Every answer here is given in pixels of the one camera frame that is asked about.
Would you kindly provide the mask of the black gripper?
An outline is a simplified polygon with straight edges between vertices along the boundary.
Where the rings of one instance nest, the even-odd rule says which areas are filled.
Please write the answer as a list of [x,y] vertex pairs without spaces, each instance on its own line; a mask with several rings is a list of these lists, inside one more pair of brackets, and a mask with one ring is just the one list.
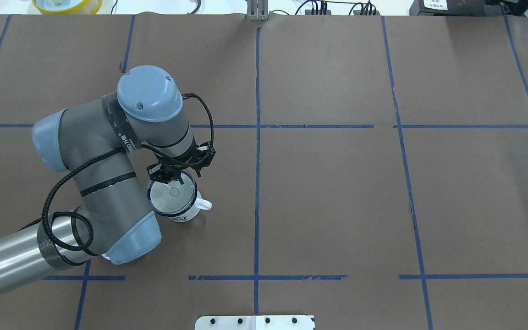
[[197,145],[195,138],[186,137],[172,146],[156,146],[156,157],[159,166],[148,167],[148,177],[151,181],[168,184],[179,182],[184,185],[183,170],[191,168],[193,151]]

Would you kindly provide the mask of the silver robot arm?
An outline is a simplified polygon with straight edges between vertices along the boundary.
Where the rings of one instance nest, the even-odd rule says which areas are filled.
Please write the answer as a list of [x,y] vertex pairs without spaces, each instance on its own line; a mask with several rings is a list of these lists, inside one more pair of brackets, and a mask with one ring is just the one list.
[[0,239],[0,295],[105,255],[134,261],[162,240],[156,211],[130,161],[152,152],[148,178],[183,182],[214,156],[214,141],[197,144],[172,75],[142,65],[124,73],[115,92],[36,122],[32,142],[53,171],[66,172],[50,190],[40,216]]

